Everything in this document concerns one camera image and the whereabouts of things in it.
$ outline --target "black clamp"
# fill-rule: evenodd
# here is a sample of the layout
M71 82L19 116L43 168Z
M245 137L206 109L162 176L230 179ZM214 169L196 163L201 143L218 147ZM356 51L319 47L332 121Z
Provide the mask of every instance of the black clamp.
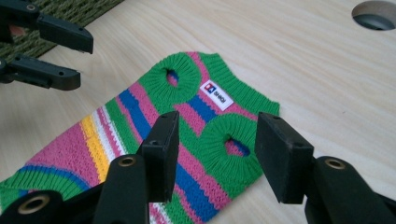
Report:
M351 164L314 158L314 147L278 116L260 113L255 153L280 203L305 204L309 224L396 223L396 202L375 193Z
M41 13L29 1L0 0L0 42L13 43L9 25L38 30L41 38L70 49L93 52L93 37L86 29ZM13 80L71 91L80 86L80 73L23 55L16 56L10 64L0 59L0 83Z

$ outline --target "striped knit sweater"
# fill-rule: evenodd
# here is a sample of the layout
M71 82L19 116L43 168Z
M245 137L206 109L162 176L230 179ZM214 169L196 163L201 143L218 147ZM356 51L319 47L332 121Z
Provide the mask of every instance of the striped knit sweater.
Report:
M174 195L150 204L150 221L209 221L262 174L252 153L257 114L277 115L279 104L238 80L218 54L199 52L163 59L44 147L0 183L1 209L33 190L67 200L105 181L109 163L135 153L156 118L173 110L180 114Z

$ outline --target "white label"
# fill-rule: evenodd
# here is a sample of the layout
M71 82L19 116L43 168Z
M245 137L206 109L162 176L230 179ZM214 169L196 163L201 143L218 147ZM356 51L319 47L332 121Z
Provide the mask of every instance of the white label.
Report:
M208 80L200 90L203 91L220 109L224 111L233 104L233 99L222 90L216 83Z

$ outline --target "wooden table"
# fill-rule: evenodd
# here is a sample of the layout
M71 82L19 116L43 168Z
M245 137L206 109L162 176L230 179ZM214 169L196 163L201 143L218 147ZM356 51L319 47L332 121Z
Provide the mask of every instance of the wooden table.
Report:
M219 53L280 102L316 157L350 162L374 191L396 199L396 31L360 27L351 16L359 3L126 0L87 26L93 55L57 47L41 57L81 71L81 88L0 85L0 180L160 59L198 50ZM278 204L264 176L212 220L305 222L304 207Z

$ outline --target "green mat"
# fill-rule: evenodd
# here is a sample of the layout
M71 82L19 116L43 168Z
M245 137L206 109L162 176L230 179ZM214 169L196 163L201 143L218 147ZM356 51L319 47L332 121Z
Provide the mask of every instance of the green mat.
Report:
M33 0L40 11L53 17L86 26L122 0ZM10 62L16 53L38 57L56 44L40 38L38 31L26 30L26 35L14 38L14 44L0 43L0 57Z

